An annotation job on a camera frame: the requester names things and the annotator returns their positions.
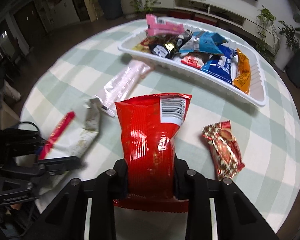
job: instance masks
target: gold and red candy wrapper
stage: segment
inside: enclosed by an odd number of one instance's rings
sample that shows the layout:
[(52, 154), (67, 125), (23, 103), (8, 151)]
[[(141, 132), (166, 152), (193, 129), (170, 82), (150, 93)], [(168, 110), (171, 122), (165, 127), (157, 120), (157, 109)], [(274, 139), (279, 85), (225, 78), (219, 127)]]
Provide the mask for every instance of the gold and red candy wrapper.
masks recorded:
[(232, 179), (244, 168), (237, 139), (232, 135), (230, 121), (219, 122), (203, 128), (218, 180)]
[[(116, 102), (128, 165), (128, 191), (114, 205), (144, 211), (188, 212), (173, 196), (174, 136), (186, 117), (191, 95), (145, 95)], [(169, 114), (177, 119), (166, 119)]]

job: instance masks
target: brown floor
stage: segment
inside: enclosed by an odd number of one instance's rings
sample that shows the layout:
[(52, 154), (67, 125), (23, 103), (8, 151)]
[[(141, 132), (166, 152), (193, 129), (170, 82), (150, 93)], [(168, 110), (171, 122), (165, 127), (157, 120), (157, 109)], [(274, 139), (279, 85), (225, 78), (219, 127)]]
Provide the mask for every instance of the brown floor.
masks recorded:
[[(92, 23), (64, 27), (47, 35), (41, 45), (35, 47), (33, 51), (29, 53), (27, 56), (28, 62), (20, 63), (21, 76), (15, 78), (13, 87), (21, 93), (22, 98), (19, 102), (11, 105), (12, 109), (20, 115), (23, 104), (34, 84), (66, 51), (98, 32), (128, 21), (130, 20), (124, 18), (112, 21), (101, 19)], [(290, 82), (285, 73), (281, 72), (279, 69), (276, 69), (276, 71), (290, 91), (300, 117), (300, 89), (296, 88)], [(299, 225), (300, 191), (286, 221), (278, 231), (279, 238), (281, 240), (291, 240), (298, 230)]]

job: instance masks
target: red stripe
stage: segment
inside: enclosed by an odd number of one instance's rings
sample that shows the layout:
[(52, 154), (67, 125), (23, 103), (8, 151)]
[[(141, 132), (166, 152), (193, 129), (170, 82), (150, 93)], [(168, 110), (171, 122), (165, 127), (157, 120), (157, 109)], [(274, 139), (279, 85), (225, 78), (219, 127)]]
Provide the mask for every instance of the red stripe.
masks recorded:
[(59, 139), (59, 137), (62, 135), (62, 133), (65, 131), (65, 129), (68, 127), (70, 122), (75, 118), (75, 113), (69, 112), (67, 113), (61, 121), (58, 123), (57, 127), (53, 130), (52, 134), (50, 135), (49, 139), (47, 140), (46, 144), (44, 145), (42, 151), (39, 155), (39, 160), (43, 160), (46, 155), (50, 152), (50, 150), (53, 148), (53, 145), (56, 143), (56, 141)]

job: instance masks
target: green and white tablecloth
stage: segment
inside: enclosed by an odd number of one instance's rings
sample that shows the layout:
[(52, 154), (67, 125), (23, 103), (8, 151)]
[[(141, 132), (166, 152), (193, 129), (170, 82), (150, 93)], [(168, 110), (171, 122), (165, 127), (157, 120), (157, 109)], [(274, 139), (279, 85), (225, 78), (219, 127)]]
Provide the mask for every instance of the green and white tablecloth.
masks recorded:
[[(197, 22), (198, 27), (207, 25)], [(130, 61), (117, 46), (146, 29), (145, 20), (119, 25), (96, 34), (66, 52), (32, 89), (21, 120), (36, 123), (44, 138), (78, 98), (93, 97)], [(251, 48), (243, 39), (216, 28), (224, 36)], [(245, 168), (234, 178), (274, 231), (286, 219), (300, 189), (300, 120), (293, 99), (274, 69), (260, 56), (268, 102), (257, 108), (240, 103), (167, 69), (157, 68), (141, 80), (132, 96), (177, 92), (191, 94), (186, 120), (176, 138), (178, 158), (207, 178), (215, 178), (209, 150), (201, 141), (202, 127), (231, 120)], [(41, 203), (49, 203), (74, 177), (93, 179), (123, 158), (117, 118), (102, 114), (100, 135), (84, 156), (87, 167), (74, 171)], [(115, 209), (118, 239), (184, 239), (186, 214)]]

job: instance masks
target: brown candy wrapper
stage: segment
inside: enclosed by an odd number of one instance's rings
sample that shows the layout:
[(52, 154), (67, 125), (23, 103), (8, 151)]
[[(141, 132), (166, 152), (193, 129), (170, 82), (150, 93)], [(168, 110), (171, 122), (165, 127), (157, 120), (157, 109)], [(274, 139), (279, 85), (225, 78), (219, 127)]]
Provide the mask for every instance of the brown candy wrapper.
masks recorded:
[(209, 144), (218, 180), (232, 179), (244, 168), (239, 145), (231, 132), (230, 121), (204, 127), (202, 136)]

